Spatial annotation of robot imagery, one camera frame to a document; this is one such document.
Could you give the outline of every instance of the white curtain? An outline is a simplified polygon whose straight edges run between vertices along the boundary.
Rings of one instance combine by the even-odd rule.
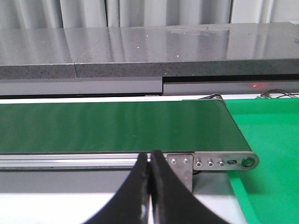
[[[231,23],[299,21],[298,0],[234,0]]]
[[[2,28],[229,23],[231,0],[0,0]]]

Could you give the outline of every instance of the metal bracket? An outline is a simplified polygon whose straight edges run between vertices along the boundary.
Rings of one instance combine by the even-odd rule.
[[[192,192],[193,155],[168,154],[167,162],[179,180]]]
[[[195,152],[194,170],[251,170],[257,167],[259,158],[250,151]]]

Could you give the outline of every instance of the bolt head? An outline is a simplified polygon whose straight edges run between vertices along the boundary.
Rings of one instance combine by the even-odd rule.
[[[188,159],[188,158],[185,158],[185,159],[184,159],[184,164],[187,164],[187,163],[189,163],[189,159]]]

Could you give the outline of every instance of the screw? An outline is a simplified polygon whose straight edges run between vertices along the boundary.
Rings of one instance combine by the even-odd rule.
[[[185,158],[184,159],[184,164],[187,164],[189,162],[189,159],[188,158]]]
[[[208,162],[207,162],[208,166],[209,167],[212,167],[214,164],[213,164],[213,160],[209,159]]]
[[[222,159],[219,159],[218,164],[219,164],[219,166],[223,167],[224,166],[224,161]]]

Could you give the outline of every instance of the green mat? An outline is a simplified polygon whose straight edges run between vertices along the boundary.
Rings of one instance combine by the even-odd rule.
[[[299,224],[299,99],[228,100],[240,130],[260,158],[229,177],[249,224]]]

